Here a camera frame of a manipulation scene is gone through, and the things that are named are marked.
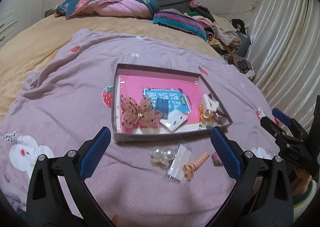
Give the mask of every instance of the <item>orange twisted toy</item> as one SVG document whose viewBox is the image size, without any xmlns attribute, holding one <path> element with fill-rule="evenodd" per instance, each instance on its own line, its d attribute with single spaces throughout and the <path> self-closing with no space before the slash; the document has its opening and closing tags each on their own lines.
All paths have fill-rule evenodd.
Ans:
<svg viewBox="0 0 320 227">
<path fill-rule="evenodd" d="M 194 177 L 195 171 L 199 167 L 201 167 L 201 165 L 207 160 L 207 158 L 209 158 L 209 154 L 206 152 L 201 154 L 196 160 L 194 160 L 190 164 L 183 166 L 183 171 L 188 181 Z"/>
</svg>

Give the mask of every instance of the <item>pink bedsheet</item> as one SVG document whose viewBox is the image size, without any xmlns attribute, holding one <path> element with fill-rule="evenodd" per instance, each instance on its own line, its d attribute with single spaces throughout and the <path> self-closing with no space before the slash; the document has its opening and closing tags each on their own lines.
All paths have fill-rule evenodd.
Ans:
<svg viewBox="0 0 320 227">
<path fill-rule="evenodd" d="M 261 107 L 273 119 L 268 103 L 233 65 L 160 40 L 84 29 L 73 35 L 46 68 L 29 74 L 0 124 L 0 188 L 16 210 L 26 209 L 30 176 L 40 154 L 63 156 L 92 139 L 102 126 L 112 129 L 111 109 L 102 93 L 107 86 L 111 89 L 118 63 L 205 72 L 203 76 L 234 122 L 227 137 L 243 150 L 261 147 L 270 156 L 279 152 L 255 114 Z M 110 218 L 117 214 L 125 227 L 207 224 L 235 181 L 211 159 L 190 182 L 165 179 L 166 170 L 151 164 L 151 149 L 176 147 L 179 141 L 121 145 L 111 141 L 93 176 L 85 181 Z M 192 160 L 214 152 L 209 136 L 188 145 Z M 70 209 L 79 215 L 63 178 L 61 185 Z"/>
</svg>

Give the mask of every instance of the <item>hair clip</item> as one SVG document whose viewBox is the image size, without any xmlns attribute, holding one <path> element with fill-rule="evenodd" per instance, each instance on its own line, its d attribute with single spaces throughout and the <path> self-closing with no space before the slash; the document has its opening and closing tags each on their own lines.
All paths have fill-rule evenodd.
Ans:
<svg viewBox="0 0 320 227">
<path fill-rule="evenodd" d="M 194 177 L 195 171 L 199 167 L 201 167 L 201 165 L 207 160 L 207 158 L 209 158 L 209 154 L 206 152 L 201 154 L 196 160 L 194 160 L 190 164 L 183 166 L 183 171 L 188 181 Z"/>
<path fill-rule="evenodd" d="M 121 107 L 121 125 L 129 129 L 138 124 L 143 128 L 154 128 L 162 118 L 160 111 L 152 110 L 153 105 L 148 97 L 143 97 L 138 105 L 133 98 L 122 95 Z"/>
<path fill-rule="evenodd" d="M 219 102 L 212 100 L 212 95 L 204 94 L 199 106 L 200 120 L 204 125 L 214 127 L 223 125 L 227 121 L 227 116 L 218 110 Z"/>
<path fill-rule="evenodd" d="M 154 147 L 151 150 L 151 158 L 153 162 L 160 162 L 166 166 L 170 165 L 170 161 L 174 159 L 176 153 L 171 148 L 161 149 L 159 147 Z"/>
</svg>

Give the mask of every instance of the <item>wardrobe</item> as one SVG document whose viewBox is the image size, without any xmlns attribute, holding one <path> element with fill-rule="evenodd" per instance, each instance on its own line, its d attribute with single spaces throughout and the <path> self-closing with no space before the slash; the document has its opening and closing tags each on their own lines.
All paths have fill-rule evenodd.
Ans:
<svg viewBox="0 0 320 227">
<path fill-rule="evenodd" d="M 0 48 L 43 17 L 43 0 L 1 0 Z"/>
</svg>

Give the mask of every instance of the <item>blue card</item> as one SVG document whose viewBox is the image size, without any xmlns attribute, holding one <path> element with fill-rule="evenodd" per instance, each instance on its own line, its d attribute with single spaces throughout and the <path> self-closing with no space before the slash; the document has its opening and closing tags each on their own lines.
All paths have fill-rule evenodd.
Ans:
<svg viewBox="0 0 320 227">
<path fill-rule="evenodd" d="M 191 112 L 191 108 L 185 95 L 179 90 L 146 88 L 143 90 L 143 95 L 151 98 L 153 107 L 156 107 L 156 101 L 158 98 L 167 99 L 169 104 L 169 113 L 175 109 L 186 114 Z"/>
<path fill-rule="evenodd" d="M 155 110 L 159 110 L 162 113 L 162 119 L 167 120 L 169 114 L 169 100 L 157 98 Z"/>
</svg>

